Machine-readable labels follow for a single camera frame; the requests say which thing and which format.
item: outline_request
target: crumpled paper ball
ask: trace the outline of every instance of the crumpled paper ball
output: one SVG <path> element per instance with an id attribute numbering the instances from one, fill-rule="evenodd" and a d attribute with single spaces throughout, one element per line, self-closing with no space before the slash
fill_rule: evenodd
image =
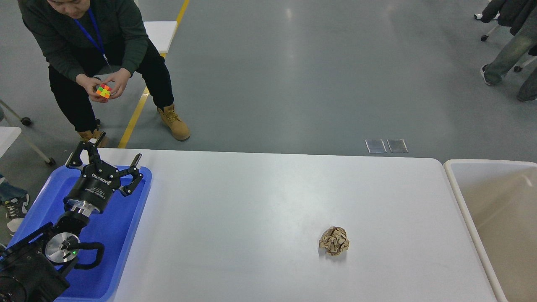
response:
<path id="1" fill-rule="evenodd" d="M 347 232 L 341 227 L 327 229 L 319 240 L 319 248 L 325 248 L 326 252 L 332 256 L 341 254 L 349 249 Z"/>

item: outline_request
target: metal disc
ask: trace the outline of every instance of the metal disc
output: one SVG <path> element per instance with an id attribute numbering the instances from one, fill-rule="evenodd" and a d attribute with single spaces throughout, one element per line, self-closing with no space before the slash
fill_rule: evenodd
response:
<path id="1" fill-rule="evenodd" d="M 80 243 L 80 239 L 71 233 L 60 233 L 50 239 L 45 246 L 45 256 L 54 263 L 65 263 L 78 255 L 78 249 L 66 250 L 72 243 Z"/>

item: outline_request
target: chair wheel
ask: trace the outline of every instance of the chair wheel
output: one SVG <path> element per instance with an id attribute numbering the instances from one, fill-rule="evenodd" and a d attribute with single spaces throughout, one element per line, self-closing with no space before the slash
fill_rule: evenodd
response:
<path id="1" fill-rule="evenodd" d="M 52 158 L 52 157 L 49 157 L 48 160 L 50 160 L 50 162 L 45 162 L 45 164 L 47 164 L 47 166 L 55 166 L 56 165 L 56 161 Z"/>
<path id="2" fill-rule="evenodd" d="M 32 120 L 30 118 L 22 118 L 20 122 L 23 123 L 24 126 L 29 126 L 32 124 Z"/>

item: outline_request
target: lanyard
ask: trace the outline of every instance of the lanyard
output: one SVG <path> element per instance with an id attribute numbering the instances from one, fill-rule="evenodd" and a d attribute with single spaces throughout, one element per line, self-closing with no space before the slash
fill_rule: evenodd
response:
<path id="1" fill-rule="evenodd" d="M 86 37 L 90 40 L 90 42 L 103 54 L 103 58 L 106 61 L 106 64 L 108 64 L 108 59 L 106 58 L 106 54 L 104 53 L 103 40 L 100 37 L 99 27 L 97 27 L 97 21 L 95 21 L 95 16 L 93 15 L 91 8 L 88 9 L 88 13 L 90 14 L 90 19 L 91 19 L 91 22 L 93 23 L 93 28 L 95 28 L 95 33 L 97 34 L 97 41 L 99 41 L 99 44 L 95 42 L 95 39 L 93 39 L 90 33 L 84 28 L 84 26 L 82 26 L 82 24 L 80 24 L 80 22 L 77 19 L 74 19 L 74 21 L 78 25 L 78 27 L 80 27 L 80 29 L 86 35 Z"/>

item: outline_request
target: black pants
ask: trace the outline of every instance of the black pants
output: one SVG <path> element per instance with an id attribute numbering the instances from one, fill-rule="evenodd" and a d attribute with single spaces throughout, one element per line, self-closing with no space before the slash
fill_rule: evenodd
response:
<path id="1" fill-rule="evenodd" d="M 96 48 L 72 48 L 71 52 L 87 76 L 95 76 L 106 66 L 106 61 Z M 120 66 L 125 52 L 125 44 L 122 40 L 107 44 L 105 52 L 110 65 Z M 88 93 L 80 85 L 60 74 L 54 67 L 49 66 L 48 69 L 50 89 L 60 110 L 75 127 L 75 130 L 84 132 L 96 129 L 95 114 Z M 146 55 L 136 71 L 142 74 L 157 107 L 163 108 L 173 104 L 170 73 L 164 64 L 164 58 L 159 55 L 151 41 L 149 41 Z"/>

